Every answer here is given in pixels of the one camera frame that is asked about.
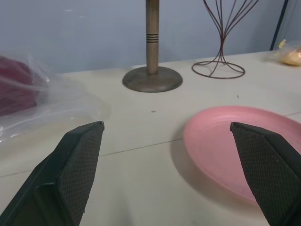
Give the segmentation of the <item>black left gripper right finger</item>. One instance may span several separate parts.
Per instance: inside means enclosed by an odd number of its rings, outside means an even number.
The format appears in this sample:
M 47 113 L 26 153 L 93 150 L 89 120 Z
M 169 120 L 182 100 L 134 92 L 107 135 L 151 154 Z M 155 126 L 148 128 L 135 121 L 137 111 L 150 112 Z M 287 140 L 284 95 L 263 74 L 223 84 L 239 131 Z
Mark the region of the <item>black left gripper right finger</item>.
M 301 224 L 301 155 L 278 133 L 230 125 L 247 184 L 271 226 Z

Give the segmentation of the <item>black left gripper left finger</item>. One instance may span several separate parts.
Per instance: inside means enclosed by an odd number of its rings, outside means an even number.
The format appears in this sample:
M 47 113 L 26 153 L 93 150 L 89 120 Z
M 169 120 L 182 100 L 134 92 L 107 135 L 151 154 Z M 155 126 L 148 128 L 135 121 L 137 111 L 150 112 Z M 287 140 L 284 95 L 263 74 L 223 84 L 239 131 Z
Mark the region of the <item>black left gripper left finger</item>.
M 67 132 L 0 216 L 2 226 L 78 226 L 94 183 L 104 123 Z

